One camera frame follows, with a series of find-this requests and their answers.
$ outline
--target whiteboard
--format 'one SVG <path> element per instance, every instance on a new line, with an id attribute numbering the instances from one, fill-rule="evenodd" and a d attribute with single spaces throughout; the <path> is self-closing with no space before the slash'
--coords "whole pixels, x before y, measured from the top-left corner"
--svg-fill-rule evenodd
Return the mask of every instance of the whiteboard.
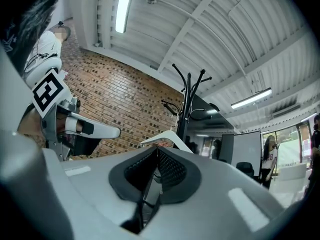
<path id="1" fill-rule="evenodd" d="M 261 134 L 255 131 L 234 136 L 231 165 L 248 162 L 252 164 L 254 176 L 259 176 L 261 161 Z"/>

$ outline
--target corrugated metal ceiling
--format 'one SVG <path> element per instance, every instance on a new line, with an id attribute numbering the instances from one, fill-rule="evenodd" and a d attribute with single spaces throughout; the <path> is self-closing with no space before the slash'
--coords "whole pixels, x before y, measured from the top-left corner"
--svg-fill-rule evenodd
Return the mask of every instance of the corrugated metal ceiling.
<path id="1" fill-rule="evenodd" d="M 205 77 L 212 80 L 201 84 L 197 94 L 216 104 L 243 132 L 268 127 L 266 121 L 279 108 L 316 97 L 309 108 L 288 115 L 294 118 L 317 105 L 318 44 L 291 0 L 160 0 L 157 4 L 132 0 L 124 34 L 115 32 L 118 0 L 113 1 L 110 29 L 102 27 L 102 3 L 98 0 L 100 41 L 108 31 L 111 50 L 179 84 L 182 81 L 172 63 L 184 75 L 191 73 L 193 83 L 200 69 L 205 69 Z M 231 108 L 232 103 L 269 87 L 272 96 L 257 105 L 268 99 L 274 103 L 259 109 L 252 104 L 236 111 Z"/>

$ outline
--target ceiling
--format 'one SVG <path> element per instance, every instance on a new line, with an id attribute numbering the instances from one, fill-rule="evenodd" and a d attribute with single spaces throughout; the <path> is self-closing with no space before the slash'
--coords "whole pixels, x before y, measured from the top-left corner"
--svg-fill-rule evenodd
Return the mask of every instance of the ceiling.
<path id="1" fill-rule="evenodd" d="M 291 0 L 132 0 L 127 29 L 115 31 L 118 0 L 73 0 L 82 47 L 128 64 L 182 89 L 175 63 L 237 133 L 273 131 L 300 122 L 320 103 L 317 42 Z M 233 110 L 258 91 L 272 95 Z M 273 119 L 274 112 L 300 108 Z"/>

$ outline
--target woman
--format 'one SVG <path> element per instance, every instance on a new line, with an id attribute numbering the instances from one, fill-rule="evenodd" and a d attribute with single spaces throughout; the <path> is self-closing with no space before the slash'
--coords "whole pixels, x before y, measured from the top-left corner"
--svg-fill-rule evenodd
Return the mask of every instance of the woman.
<path id="1" fill-rule="evenodd" d="M 274 168 L 277 162 L 278 151 L 276 147 L 277 145 L 276 145 L 275 137 L 270 135 L 265 141 L 265 144 L 262 150 L 262 155 L 261 155 L 262 166 L 261 166 L 260 182 L 267 189 L 270 188 L 271 175 L 274 171 Z"/>
<path id="2" fill-rule="evenodd" d="M 311 137 L 311 168 L 312 173 L 309 177 L 309 186 L 306 196 L 313 189 L 316 180 L 320 176 L 320 115 L 314 117 L 314 132 Z"/>
<path id="3" fill-rule="evenodd" d="M 213 142 L 214 149 L 212 150 L 211 158 L 219 160 L 220 156 L 220 150 L 221 150 L 221 141 L 219 139 L 216 139 Z"/>

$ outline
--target black chair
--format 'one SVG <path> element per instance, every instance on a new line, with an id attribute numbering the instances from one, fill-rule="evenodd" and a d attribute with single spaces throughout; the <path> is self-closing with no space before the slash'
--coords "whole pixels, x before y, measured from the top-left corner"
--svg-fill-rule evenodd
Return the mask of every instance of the black chair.
<path id="1" fill-rule="evenodd" d="M 250 178 L 254 178 L 255 170 L 252 167 L 252 164 L 249 162 L 238 162 L 236 168 L 248 175 Z"/>

